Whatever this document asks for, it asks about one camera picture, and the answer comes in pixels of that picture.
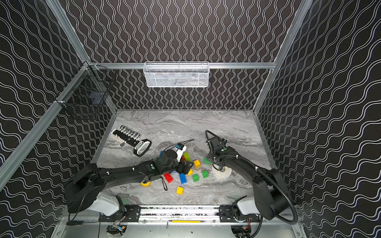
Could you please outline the lime green long lego brick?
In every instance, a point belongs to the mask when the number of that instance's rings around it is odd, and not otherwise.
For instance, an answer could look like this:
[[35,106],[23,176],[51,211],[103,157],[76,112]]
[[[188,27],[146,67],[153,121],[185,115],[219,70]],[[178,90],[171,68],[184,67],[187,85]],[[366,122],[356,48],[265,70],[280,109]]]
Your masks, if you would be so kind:
[[183,153],[183,157],[184,157],[184,159],[185,159],[186,161],[191,161],[188,152],[184,152],[184,153]]

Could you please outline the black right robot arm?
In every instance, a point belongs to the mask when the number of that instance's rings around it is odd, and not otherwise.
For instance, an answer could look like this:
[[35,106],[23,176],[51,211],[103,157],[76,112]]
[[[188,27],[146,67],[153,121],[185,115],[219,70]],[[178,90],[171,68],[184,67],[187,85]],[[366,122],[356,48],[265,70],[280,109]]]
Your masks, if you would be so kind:
[[260,214],[267,220],[278,218],[290,225],[297,224],[297,210],[277,169],[268,170],[254,164],[209,130],[205,131],[205,137],[210,149],[207,160],[217,166],[218,171],[232,169],[252,185],[253,197],[242,197],[233,202],[234,219],[243,221],[250,214]]

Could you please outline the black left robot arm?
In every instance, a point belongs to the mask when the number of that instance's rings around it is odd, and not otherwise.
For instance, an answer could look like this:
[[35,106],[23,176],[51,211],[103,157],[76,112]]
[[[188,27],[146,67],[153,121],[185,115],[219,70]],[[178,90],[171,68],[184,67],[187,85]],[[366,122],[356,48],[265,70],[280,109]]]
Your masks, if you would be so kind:
[[77,213],[88,209],[105,189],[128,183],[147,183],[173,171],[187,174],[193,165],[192,161],[178,161],[177,153],[173,150],[164,151],[155,160],[143,161],[130,167],[99,168],[95,163],[88,164],[64,186],[68,212]]

